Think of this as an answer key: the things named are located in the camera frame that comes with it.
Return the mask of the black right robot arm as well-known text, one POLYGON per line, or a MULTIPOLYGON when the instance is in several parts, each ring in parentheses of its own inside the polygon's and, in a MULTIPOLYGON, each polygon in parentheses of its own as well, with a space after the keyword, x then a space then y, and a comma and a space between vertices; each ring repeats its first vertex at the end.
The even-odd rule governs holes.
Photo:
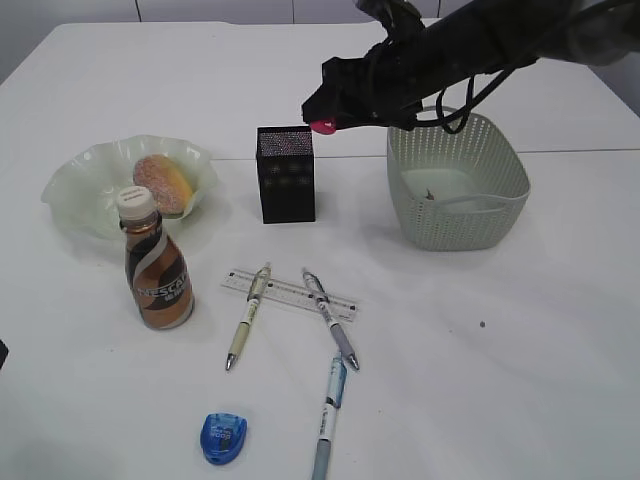
POLYGON ((426 26, 408 1, 359 1, 385 39, 361 58, 333 57, 303 103, 303 121, 332 134, 363 126, 459 133, 514 71, 541 58, 588 66, 639 49, 636 1, 472 1, 426 26))

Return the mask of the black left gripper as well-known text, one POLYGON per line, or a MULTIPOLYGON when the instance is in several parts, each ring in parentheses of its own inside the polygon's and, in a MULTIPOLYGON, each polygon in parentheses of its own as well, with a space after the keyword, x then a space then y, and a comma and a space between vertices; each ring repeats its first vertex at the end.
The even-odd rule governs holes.
POLYGON ((0 340, 0 368, 3 367, 8 357, 8 354, 9 354, 9 349, 7 348, 5 343, 2 340, 0 340))

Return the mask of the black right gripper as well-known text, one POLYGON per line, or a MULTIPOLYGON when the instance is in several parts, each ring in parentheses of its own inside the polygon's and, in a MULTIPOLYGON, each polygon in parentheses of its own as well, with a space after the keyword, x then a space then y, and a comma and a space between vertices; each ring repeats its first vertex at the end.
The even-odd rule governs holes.
POLYGON ((302 104, 303 121, 334 128, 412 130, 420 107, 417 100, 408 100, 399 91, 404 85, 382 61, 380 45, 361 58, 333 57, 322 65, 322 85, 302 104))

